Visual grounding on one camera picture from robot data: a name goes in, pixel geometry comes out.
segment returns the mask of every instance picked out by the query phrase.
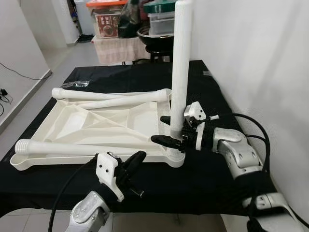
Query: tiled floor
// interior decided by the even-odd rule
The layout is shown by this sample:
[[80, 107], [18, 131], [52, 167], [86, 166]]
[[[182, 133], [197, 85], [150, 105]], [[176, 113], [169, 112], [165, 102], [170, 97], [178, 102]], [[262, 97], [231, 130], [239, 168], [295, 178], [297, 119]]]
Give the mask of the tiled floor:
[[[93, 44], [75, 47], [44, 55], [54, 74], [48, 78], [12, 123], [0, 135], [0, 160], [12, 147], [21, 133], [51, 98], [51, 91], [59, 87], [75, 67], [98, 66]], [[57, 211], [54, 232], [63, 232], [69, 224], [69, 211]], [[50, 210], [20, 209], [0, 218], [0, 232], [47, 232]], [[180, 215], [180, 224], [168, 214], [115, 214], [99, 232], [224, 232], [219, 215]]]

